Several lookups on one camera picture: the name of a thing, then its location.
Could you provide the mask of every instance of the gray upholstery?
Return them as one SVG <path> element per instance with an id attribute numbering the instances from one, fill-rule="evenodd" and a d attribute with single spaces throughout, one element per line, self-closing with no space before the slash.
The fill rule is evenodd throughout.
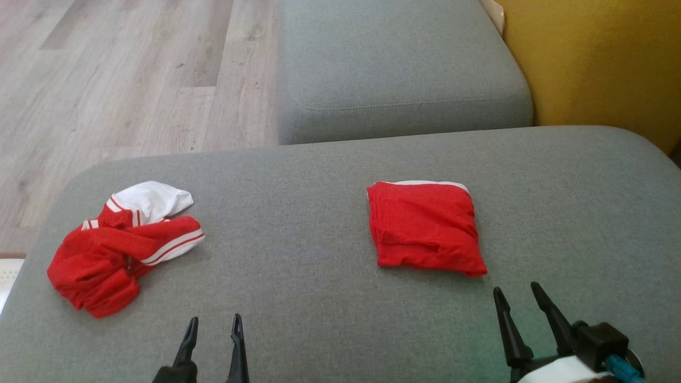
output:
<path id="1" fill-rule="evenodd" d="M 532 124 L 478 0 L 286 0 L 279 143 Z"/>
<path id="2" fill-rule="evenodd" d="M 207 239 L 140 280 L 103 320 L 45 272 L 106 198 L 155 179 L 188 189 Z M 464 183 L 489 274 L 380 269 L 365 187 Z M 532 298 L 631 337 L 650 382 L 681 380 L 681 171 L 635 134 L 532 127 L 152 157 L 98 166 L 65 190 L 0 316 L 5 382 L 150 382 L 201 320 L 200 382 L 223 382 L 232 315 L 252 382 L 504 382 L 492 289 L 537 355 L 555 351 Z"/>

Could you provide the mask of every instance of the clothing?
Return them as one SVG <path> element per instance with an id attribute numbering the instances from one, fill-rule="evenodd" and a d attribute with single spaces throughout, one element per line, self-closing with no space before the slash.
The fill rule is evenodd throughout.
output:
<path id="1" fill-rule="evenodd" d="M 458 271 L 469 277 L 487 273 L 465 186 L 377 182 L 367 192 L 379 266 Z"/>
<path id="2" fill-rule="evenodd" d="M 116 193 L 97 219 L 71 231 L 47 270 L 55 290 L 95 318 L 122 310 L 140 292 L 136 279 L 205 238 L 192 217 L 167 219 L 191 194 L 149 181 Z"/>

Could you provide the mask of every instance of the black clamp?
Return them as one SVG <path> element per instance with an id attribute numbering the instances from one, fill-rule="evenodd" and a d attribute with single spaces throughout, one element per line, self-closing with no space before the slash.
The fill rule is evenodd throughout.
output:
<path id="1" fill-rule="evenodd" d="M 191 353 L 196 347 L 199 331 L 199 318 L 189 321 L 185 337 L 175 356 L 172 367 L 161 367 L 156 373 L 153 383 L 196 383 L 198 373 L 196 364 L 191 360 Z M 246 363 L 246 341 L 241 316 L 236 314 L 232 321 L 232 363 L 226 383 L 249 383 L 249 368 Z"/>
<path id="2" fill-rule="evenodd" d="M 544 367 L 557 359 L 576 355 L 593 371 L 605 371 L 605 361 L 611 355 L 623 358 L 644 376 L 641 362 L 629 346 L 629 338 L 608 323 L 589 326 L 577 321 L 572 326 L 563 313 L 551 301 L 543 288 L 537 283 L 530 284 L 540 310 L 546 314 L 551 331 L 556 340 L 557 355 L 534 358 L 532 349 L 523 341 L 516 324 L 511 318 L 511 307 L 500 288 L 494 288 L 494 304 L 504 345 L 506 364 L 511 367 L 511 383 L 516 383 L 526 374 Z"/>

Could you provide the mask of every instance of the red fabric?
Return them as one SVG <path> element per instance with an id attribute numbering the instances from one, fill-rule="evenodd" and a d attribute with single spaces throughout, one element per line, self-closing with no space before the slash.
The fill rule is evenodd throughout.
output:
<path id="1" fill-rule="evenodd" d="M 487 274 L 466 190 L 378 182 L 367 192 L 379 266 L 458 271 L 468 277 Z"/>
<path id="2" fill-rule="evenodd" d="M 140 292 L 136 279 L 153 269 L 142 261 L 153 262 L 148 258 L 164 245 L 201 228 L 187 216 L 136 227 L 131 218 L 131 211 L 113 213 L 105 207 L 98 228 L 76 228 L 57 249 L 47 275 L 77 310 L 85 308 L 95 318 L 122 310 Z M 166 253 L 159 251 L 159 257 Z"/>

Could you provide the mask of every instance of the blue cable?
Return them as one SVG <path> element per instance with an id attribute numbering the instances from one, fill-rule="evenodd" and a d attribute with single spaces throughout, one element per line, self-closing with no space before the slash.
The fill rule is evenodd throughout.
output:
<path id="1" fill-rule="evenodd" d="M 610 355 L 605 359 L 605 368 L 623 383 L 646 383 L 635 368 L 617 355 Z"/>

